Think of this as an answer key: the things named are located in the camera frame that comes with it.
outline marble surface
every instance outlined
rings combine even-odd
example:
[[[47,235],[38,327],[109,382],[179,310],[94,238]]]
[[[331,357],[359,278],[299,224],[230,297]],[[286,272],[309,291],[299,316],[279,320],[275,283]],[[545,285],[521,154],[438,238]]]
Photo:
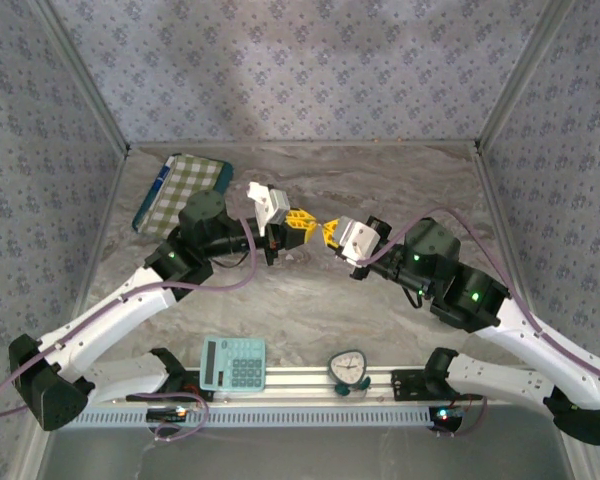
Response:
[[[178,147],[231,162],[229,214],[253,215],[246,197],[249,181],[287,191],[291,204],[326,222],[341,215],[365,221],[372,214],[394,226],[432,204],[457,207],[478,228],[491,249],[496,240],[469,145],[456,147]],[[132,151],[108,229],[106,247],[89,301],[119,286],[157,242],[131,229],[131,219],[169,154],[168,146]],[[461,260],[493,273],[478,247],[455,221],[438,219],[462,241]],[[216,269],[209,284],[227,285],[247,274],[249,262]],[[192,293],[175,307],[146,321],[104,358],[137,356],[168,347],[186,366],[197,366],[205,335],[258,336],[267,342],[269,366],[323,365],[338,350],[357,347],[371,365],[420,365],[438,346],[483,360],[517,363],[498,347],[438,321],[426,309],[413,310],[402,290],[371,274],[349,278],[351,267],[336,259],[321,236],[290,252],[272,267],[258,256],[255,280],[232,293]]]

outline patterned wallpaper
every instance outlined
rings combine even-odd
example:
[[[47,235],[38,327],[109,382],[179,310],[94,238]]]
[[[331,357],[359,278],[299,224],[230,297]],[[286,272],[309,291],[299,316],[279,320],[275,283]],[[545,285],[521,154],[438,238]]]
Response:
[[[54,0],[130,142],[476,138],[544,0]]]
[[[487,157],[537,313],[600,355],[600,0],[576,3]]]
[[[116,157],[27,3],[0,0],[0,382],[14,337],[69,319]],[[21,424],[0,421],[0,479]]]

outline teal calculator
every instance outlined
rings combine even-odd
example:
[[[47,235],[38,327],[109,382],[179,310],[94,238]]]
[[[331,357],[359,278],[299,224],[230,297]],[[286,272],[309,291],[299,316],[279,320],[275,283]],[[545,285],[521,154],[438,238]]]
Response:
[[[200,359],[200,388],[220,392],[264,389],[263,338],[206,337]]]

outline green checkered cloth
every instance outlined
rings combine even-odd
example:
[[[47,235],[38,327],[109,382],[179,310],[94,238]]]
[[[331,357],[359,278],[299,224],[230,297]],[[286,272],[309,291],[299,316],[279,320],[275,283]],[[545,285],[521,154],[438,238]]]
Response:
[[[178,155],[162,188],[142,220],[139,232],[165,238],[178,225],[178,213],[195,192],[213,188],[222,162]]]

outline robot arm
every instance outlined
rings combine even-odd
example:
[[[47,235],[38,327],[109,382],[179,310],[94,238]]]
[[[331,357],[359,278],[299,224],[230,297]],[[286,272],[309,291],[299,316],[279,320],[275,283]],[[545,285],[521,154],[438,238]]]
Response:
[[[313,217],[292,210],[284,192],[253,183],[249,195],[256,200],[256,218],[242,225],[227,215],[219,193],[193,195],[179,213],[178,227],[116,291],[39,340],[22,335],[11,343],[12,372],[40,352],[50,352],[14,382],[44,430],[62,427],[89,403],[155,392],[167,383],[178,391],[184,369],[164,349],[119,362],[94,362],[147,318],[182,300],[190,290],[179,285],[205,282],[213,274],[214,257],[248,252],[246,228],[268,265],[279,250],[308,241]],[[174,383],[175,377],[180,380]]]
[[[565,433],[600,444],[600,358],[536,317],[536,325],[530,325],[504,285],[458,261],[460,242],[447,229],[431,218],[422,219],[403,244],[359,266],[387,244],[391,227],[374,217],[366,224],[342,217],[326,227],[327,245],[355,266],[352,278],[362,280],[369,272],[382,275],[401,286],[415,308],[423,298],[431,300],[430,310],[441,321],[500,345],[539,372],[436,349],[425,368],[429,390],[523,404],[553,415]]]

